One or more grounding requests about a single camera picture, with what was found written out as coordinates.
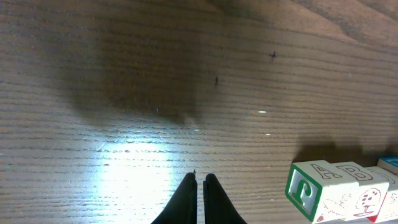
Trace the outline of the white block red print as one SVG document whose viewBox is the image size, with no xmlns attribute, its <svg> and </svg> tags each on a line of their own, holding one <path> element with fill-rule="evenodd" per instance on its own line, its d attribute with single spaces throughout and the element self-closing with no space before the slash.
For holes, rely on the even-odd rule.
<svg viewBox="0 0 398 224">
<path fill-rule="evenodd" d="M 373 173 L 382 175 L 389 181 L 389 188 L 377 215 L 368 217 L 373 223 L 381 223 L 397 219 L 397 176 L 378 166 L 368 167 Z"/>
</svg>

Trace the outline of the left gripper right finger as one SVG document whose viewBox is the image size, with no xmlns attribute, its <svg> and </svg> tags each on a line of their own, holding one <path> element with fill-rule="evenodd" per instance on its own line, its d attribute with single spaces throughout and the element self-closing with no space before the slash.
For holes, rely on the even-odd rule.
<svg viewBox="0 0 398 224">
<path fill-rule="evenodd" d="M 206 224 L 247 224 L 214 174 L 203 182 L 203 199 Z"/>
</svg>

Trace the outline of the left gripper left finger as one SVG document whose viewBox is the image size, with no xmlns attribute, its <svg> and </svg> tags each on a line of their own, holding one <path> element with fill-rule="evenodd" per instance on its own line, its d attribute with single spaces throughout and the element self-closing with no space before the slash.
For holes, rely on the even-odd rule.
<svg viewBox="0 0 398 224">
<path fill-rule="evenodd" d="M 187 173 L 152 224 L 197 224 L 197 188 L 195 173 Z"/>
</svg>

